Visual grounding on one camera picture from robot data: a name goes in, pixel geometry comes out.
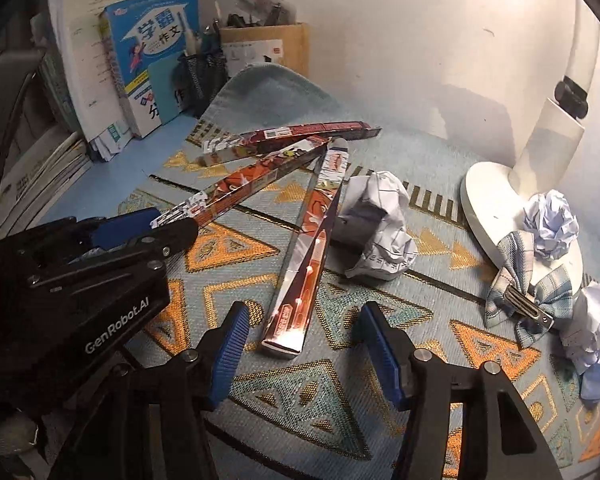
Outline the plaid bow hair clip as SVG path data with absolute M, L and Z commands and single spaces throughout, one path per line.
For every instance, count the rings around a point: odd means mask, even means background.
M 552 328 L 562 330 L 573 317 L 573 291 L 563 266 L 532 283 L 534 236 L 526 231 L 509 232 L 498 242 L 504 263 L 486 294 L 483 323 L 493 328 L 515 322 L 519 349 L 527 349 Z

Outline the flat stacked books left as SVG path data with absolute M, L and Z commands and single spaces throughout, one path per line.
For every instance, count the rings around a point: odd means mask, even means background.
M 47 130 L 1 182 L 0 238 L 35 226 L 91 163 L 82 133 Z

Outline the long red box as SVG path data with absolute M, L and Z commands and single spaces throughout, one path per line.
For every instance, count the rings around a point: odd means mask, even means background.
M 202 228 L 271 183 L 324 155 L 327 144 L 327 138 L 309 136 L 266 154 L 160 214 L 150 226 L 158 229 L 178 220 L 192 219 Z
M 348 142 L 333 138 L 315 164 L 300 231 L 289 244 L 261 336 L 261 348 L 268 353 L 293 359 L 303 350 L 348 163 Z
M 196 163 L 203 167 L 211 167 L 250 156 L 268 154 L 309 136 L 340 136 L 344 140 L 355 141 L 374 138 L 380 132 L 380 127 L 372 127 L 366 122 L 312 122 L 237 134 L 223 132 L 201 143 L 202 152 L 196 158 Z

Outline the crumpled paper on lamp base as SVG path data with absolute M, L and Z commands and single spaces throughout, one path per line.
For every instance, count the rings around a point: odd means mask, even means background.
M 580 226 L 566 196 L 557 190 L 532 195 L 524 205 L 524 225 L 534 236 L 534 250 L 544 260 L 567 255 Z

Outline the white desk lamp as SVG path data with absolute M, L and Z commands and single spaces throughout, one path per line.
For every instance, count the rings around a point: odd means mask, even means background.
M 464 215 L 478 244 L 497 268 L 504 266 L 498 242 L 524 227 L 524 205 L 532 195 L 558 188 L 577 151 L 599 44 L 600 21 L 583 0 L 576 0 L 565 75 L 546 99 L 515 166 L 477 162 L 464 177 L 460 186 Z

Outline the blue patterned woven mat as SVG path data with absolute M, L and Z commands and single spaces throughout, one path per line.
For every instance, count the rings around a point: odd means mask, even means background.
M 495 274 L 460 208 L 460 181 L 483 157 L 448 141 L 347 110 L 306 78 L 278 65 L 249 67 L 220 92 L 194 127 L 181 117 L 133 141 L 111 162 L 95 162 L 45 221 L 160 211 L 227 176 L 248 160 L 202 168 L 201 141 L 263 127 L 364 120 L 375 139 L 351 142 L 347 177 L 389 170 L 410 199 L 406 230 L 419 254 L 391 282 L 351 281 L 356 253 L 329 248 L 306 346 L 291 360 L 260 350 L 284 252 L 311 169 L 299 169 L 201 231 L 169 264 L 172 302 L 129 343 L 143 366 L 166 362 L 218 326 L 234 300 L 250 309 L 250 333 L 230 395 L 209 417 L 221 479 L 390 479 L 407 413 L 382 395 L 366 349 L 353 335 L 358 310 L 378 302 L 392 326 L 445 362 L 503 367 L 547 440 L 562 478 L 600 479 L 600 402 L 580 399 L 580 377 L 546 336 L 518 350 L 513 323 L 484 328 L 483 298 Z

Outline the crumpled paper pile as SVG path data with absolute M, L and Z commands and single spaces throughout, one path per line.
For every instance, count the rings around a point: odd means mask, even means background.
M 581 399 L 600 401 L 600 283 L 592 281 L 578 292 L 560 339 L 581 377 Z

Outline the long red box top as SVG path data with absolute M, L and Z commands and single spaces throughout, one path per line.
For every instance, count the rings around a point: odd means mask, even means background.
M 250 156 L 268 154 L 309 136 L 340 136 L 344 140 L 355 141 L 374 138 L 380 132 L 380 127 L 372 127 L 366 122 L 312 122 L 237 134 L 223 132 L 201 143 L 202 152 L 196 158 L 196 163 L 203 167 L 211 167 Z

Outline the crumpled paper on mat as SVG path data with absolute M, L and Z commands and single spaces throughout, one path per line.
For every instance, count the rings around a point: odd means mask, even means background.
M 389 171 L 349 179 L 332 238 L 361 253 L 347 278 L 392 281 L 418 255 L 407 233 L 404 209 L 410 198 L 402 182 Z

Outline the blue study book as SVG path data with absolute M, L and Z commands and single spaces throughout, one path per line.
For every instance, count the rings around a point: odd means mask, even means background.
M 198 28 L 198 0 L 122 0 L 99 15 L 102 44 L 133 136 L 148 136 L 189 106 L 181 57 Z

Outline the black mesh pen holder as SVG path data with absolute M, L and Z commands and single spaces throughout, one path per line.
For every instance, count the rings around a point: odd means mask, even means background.
M 221 49 L 178 58 L 187 68 L 194 116 L 201 118 L 210 103 L 228 81 L 226 58 Z

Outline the white paper stack upright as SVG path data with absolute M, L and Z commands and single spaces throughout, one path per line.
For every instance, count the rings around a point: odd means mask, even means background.
M 88 142 L 124 121 L 99 31 L 99 15 L 120 1 L 47 0 L 72 105 Z

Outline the wooden desk organizer box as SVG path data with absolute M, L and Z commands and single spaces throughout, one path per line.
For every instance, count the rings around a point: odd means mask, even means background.
M 221 29 L 227 73 L 234 77 L 248 66 L 283 65 L 309 77 L 310 29 L 306 23 Z

